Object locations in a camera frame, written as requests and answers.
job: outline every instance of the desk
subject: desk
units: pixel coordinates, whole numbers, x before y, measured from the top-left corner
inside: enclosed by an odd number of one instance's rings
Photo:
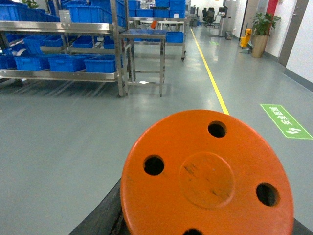
[[[120,37],[124,42],[124,50],[130,50],[130,71],[132,71],[131,76],[127,81],[125,81],[125,91],[128,94],[128,86],[159,86],[160,88],[160,97],[162,97],[162,89],[164,83],[164,74],[165,74],[165,39],[166,39],[166,31],[165,30],[144,30],[144,29],[129,29],[123,32]],[[142,39],[160,39],[160,70],[158,71],[148,71],[148,70],[136,70],[135,69],[135,61],[134,61],[134,39],[142,38]],[[136,82],[136,73],[159,73],[160,74],[160,82],[152,83],[152,82]]]

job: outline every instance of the hole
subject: hole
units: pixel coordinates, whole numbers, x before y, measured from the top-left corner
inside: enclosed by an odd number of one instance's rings
[[[145,161],[145,172],[149,175],[159,175],[164,170],[164,162],[158,155],[151,155]]]
[[[184,232],[183,235],[203,235],[203,234],[197,229],[189,229],[186,232]]]
[[[268,207],[275,206],[278,202],[278,192],[273,185],[261,183],[256,188],[256,195],[260,202]]]
[[[212,122],[207,129],[211,135],[217,138],[221,138],[226,135],[226,126],[219,121]]]

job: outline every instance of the potted plant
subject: potted plant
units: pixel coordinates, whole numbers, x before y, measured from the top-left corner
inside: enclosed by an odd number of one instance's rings
[[[252,56],[260,58],[265,51],[266,43],[268,42],[269,32],[272,28],[275,29],[276,22],[281,17],[273,16],[269,13],[256,13],[253,17],[252,32],[254,36],[254,47]]]
[[[39,7],[35,0],[22,0],[22,3],[27,4],[30,9],[36,9]]]

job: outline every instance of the wall baseboard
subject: wall baseboard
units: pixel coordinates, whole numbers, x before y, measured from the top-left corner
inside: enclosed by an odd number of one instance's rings
[[[269,54],[268,52],[264,51],[263,55],[265,55],[267,58],[269,58],[270,60],[273,60],[275,62],[278,62],[278,57],[273,56],[272,54]]]
[[[285,69],[284,74],[290,77],[292,80],[296,81],[297,83],[301,84],[305,88],[309,89],[311,92],[313,92],[313,83],[309,80],[305,79],[304,77],[301,77],[300,75],[292,72],[289,69]]]

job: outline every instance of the orange round cover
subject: orange round cover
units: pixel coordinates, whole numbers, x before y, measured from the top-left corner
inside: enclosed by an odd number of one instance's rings
[[[121,201],[132,235],[292,233],[291,188],[274,151],[214,111],[173,114],[145,131],[126,159]]]

